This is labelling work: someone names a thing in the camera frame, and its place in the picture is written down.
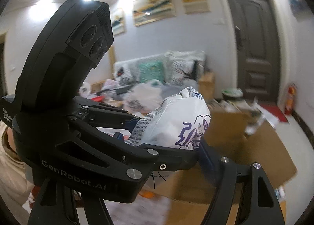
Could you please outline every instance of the person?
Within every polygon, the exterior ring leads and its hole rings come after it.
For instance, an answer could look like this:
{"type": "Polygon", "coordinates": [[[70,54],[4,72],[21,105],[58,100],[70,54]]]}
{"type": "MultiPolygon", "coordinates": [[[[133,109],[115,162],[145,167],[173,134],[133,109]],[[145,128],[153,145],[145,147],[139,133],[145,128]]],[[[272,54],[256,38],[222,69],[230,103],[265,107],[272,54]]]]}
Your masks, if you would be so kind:
{"type": "Polygon", "coordinates": [[[34,185],[27,181],[25,163],[16,153],[12,129],[0,121],[0,195],[15,219],[27,225],[29,213],[23,208],[34,185]]]}

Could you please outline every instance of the fire extinguisher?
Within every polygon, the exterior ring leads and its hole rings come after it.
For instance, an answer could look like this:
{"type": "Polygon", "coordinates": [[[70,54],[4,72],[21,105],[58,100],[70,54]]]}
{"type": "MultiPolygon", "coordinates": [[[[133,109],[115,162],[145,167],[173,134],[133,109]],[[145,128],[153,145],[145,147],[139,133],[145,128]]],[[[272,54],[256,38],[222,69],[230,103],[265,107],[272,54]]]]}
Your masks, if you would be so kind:
{"type": "Polygon", "coordinates": [[[292,83],[288,88],[288,95],[285,105],[285,115],[291,115],[296,98],[296,85],[292,83]]]}

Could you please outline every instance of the black baseboard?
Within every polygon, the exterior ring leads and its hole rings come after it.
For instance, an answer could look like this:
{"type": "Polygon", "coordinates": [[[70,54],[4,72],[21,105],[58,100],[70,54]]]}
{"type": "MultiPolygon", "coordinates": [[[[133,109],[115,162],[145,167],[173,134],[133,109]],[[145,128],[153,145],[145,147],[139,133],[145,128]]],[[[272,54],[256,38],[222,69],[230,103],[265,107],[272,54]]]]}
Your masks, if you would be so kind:
{"type": "MultiPolygon", "coordinates": [[[[308,125],[304,122],[304,120],[300,117],[300,115],[298,115],[298,113],[296,111],[293,110],[291,115],[297,121],[297,123],[300,125],[300,127],[304,131],[305,135],[309,139],[312,147],[314,148],[314,134],[313,134],[312,130],[308,127],[308,125]]],[[[307,208],[305,209],[305,211],[303,212],[303,214],[300,216],[300,218],[295,223],[295,225],[306,225],[306,224],[312,225],[312,224],[314,224],[313,221],[314,221],[314,196],[311,199],[311,201],[310,201],[309,205],[307,206],[307,208]]]]}

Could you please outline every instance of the doorway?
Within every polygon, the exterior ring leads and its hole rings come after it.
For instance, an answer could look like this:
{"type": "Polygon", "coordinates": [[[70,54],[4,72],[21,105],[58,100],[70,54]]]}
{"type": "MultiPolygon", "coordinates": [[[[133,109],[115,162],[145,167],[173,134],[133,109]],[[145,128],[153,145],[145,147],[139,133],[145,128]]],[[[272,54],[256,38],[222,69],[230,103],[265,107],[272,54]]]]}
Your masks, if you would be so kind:
{"type": "Polygon", "coordinates": [[[228,0],[237,47],[238,88],[244,98],[277,102],[280,46],[269,0],[228,0]]]}
{"type": "Polygon", "coordinates": [[[0,98],[7,95],[4,74],[4,43],[0,44],[0,98]]]}

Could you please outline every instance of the tiled floor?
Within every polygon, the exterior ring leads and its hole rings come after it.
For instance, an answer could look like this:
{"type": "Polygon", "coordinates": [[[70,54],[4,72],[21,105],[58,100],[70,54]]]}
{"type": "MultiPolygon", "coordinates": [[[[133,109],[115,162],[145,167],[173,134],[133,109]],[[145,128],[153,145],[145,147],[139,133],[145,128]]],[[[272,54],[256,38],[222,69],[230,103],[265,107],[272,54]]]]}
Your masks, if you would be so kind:
{"type": "Polygon", "coordinates": [[[289,152],[298,172],[285,185],[286,225],[293,225],[314,195],[314,150],[294,118],[279,123],[276,132],[289,152]]]}

